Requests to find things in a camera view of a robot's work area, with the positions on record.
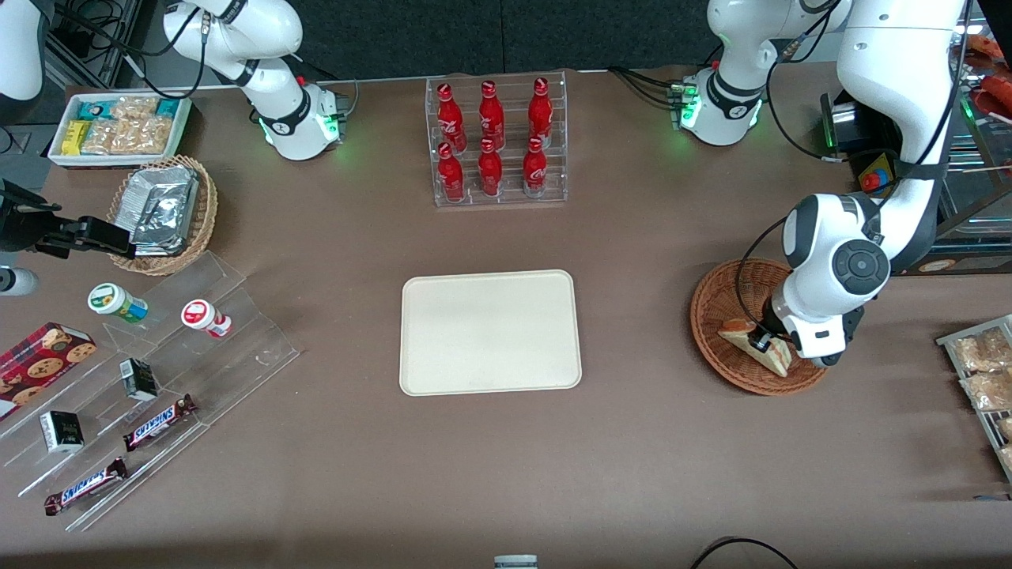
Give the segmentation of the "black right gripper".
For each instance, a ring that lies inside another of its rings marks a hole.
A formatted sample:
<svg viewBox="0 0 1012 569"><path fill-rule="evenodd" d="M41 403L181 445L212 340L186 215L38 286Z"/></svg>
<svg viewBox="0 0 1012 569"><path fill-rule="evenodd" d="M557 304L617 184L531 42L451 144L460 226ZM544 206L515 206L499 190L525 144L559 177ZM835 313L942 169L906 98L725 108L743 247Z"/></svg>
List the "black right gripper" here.
<svg viewBox="0 0 1012 569"><path fill-rule="evenodd" d="M55 215L62 210L36 192L2 181L1 248L3 252L36 252L69 257L72 250L97 250L123 258L136 257L131 233L98 217L79 217L74 234L64 230L71 220Z"/></svg>

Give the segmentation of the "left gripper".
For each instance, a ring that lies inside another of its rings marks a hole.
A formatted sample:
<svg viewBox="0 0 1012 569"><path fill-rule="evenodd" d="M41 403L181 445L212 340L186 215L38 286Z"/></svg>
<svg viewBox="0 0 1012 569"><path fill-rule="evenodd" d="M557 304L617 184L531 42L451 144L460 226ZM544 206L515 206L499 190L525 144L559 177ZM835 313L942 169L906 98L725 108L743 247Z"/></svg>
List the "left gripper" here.
<svg viewBox="0 0 1012 569"><path fill-rule="evenodd" d="M782 302L780 294L768 300L769 331L755 328L749 332L749 346L759 353L780 348L780 336L794 346L802 359L813 365L836 365L863 320L864 307L837 315L824 322L807 322L791 313Z"/></svg>

